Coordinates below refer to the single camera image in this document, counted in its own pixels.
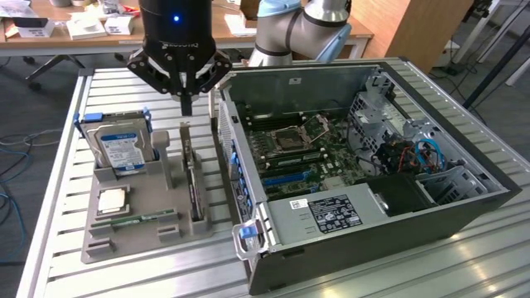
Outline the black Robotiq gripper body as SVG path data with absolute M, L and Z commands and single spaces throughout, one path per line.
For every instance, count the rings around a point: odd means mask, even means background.
M 211 1 L 139 1 L 143 51 L 169 73 L 197 73 L 214 56 Z

